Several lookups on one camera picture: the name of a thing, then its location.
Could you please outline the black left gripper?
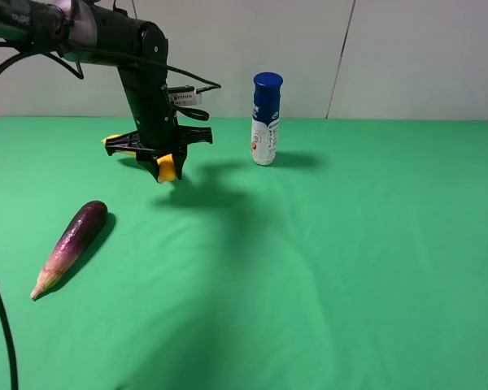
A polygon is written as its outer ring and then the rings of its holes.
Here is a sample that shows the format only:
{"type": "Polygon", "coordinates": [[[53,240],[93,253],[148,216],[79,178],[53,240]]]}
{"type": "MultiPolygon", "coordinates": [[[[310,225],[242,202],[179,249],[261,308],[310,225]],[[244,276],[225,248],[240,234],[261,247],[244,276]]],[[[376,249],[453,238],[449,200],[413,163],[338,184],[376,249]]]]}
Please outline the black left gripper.
{"type": "Polygon", "coordinates": [[[138,165],[156,181],[159,180],[159,164],[154,158],[172,154],[176,178],[182,180],[188,146],[201,142],[211,144],[211,129],[177,122],[176,107],[168,96],[166,70],[119,67],[118,73],[136,130],[117,137],[117,150],[139,155],[136,157],[138,165]]]}

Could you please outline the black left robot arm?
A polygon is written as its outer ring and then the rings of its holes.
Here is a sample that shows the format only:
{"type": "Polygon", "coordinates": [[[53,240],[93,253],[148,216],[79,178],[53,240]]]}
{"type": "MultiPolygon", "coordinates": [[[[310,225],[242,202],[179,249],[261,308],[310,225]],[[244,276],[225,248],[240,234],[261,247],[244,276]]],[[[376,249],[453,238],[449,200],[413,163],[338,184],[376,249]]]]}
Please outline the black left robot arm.
{"type": "Polygon", "coordinates": [[[177,99],[183,88],[168,86],[168,73],[200,76],[168,65],[168,39],[150,21],[134,19],[117,6],[95,1],[0,1],[0,48],[16,55],[10,66],[43,55],[83,79],[81,65],[115,67],[136,124],[127,134],[105,140],[107,154],[132,154],[158,182],[179,180],[191,144],[212,143],[209,127],[181,125],[178,114],[207,121],[209,114],[177,99]]]}

